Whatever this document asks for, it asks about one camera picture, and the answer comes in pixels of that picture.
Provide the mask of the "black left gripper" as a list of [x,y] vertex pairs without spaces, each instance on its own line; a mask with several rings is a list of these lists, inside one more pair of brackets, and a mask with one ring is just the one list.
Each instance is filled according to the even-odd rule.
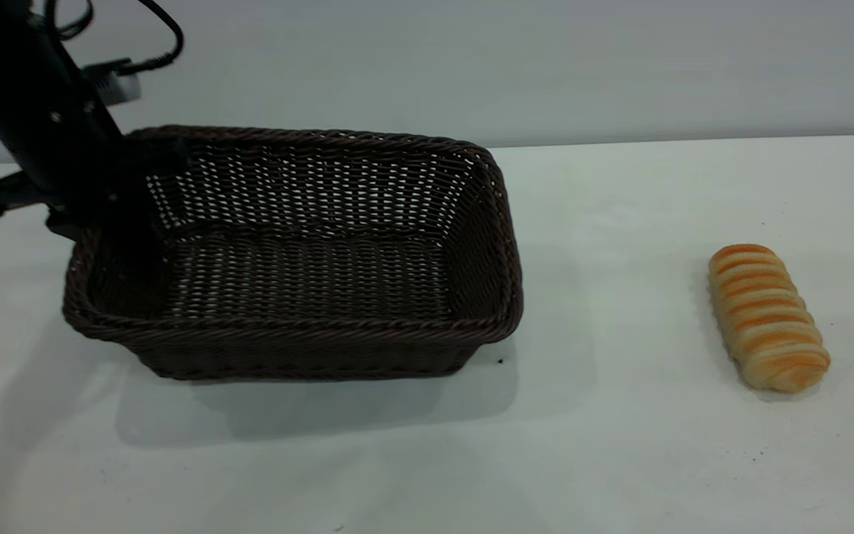
[[[14,70],[0,70],[0,142],[19,170],[0,178],[0,217],[33,204],[50,209],[45,226],[77,243],[84,227],[123,200],[137,200],[145,178],[182,171],[183,141],[128,139],[107,106],[139,95],[122,63],[53,71],[21,89]],[[161,309],[166,301],[168,250],[149,219],[112,219],[102,226],[101,267],[129,309]]]

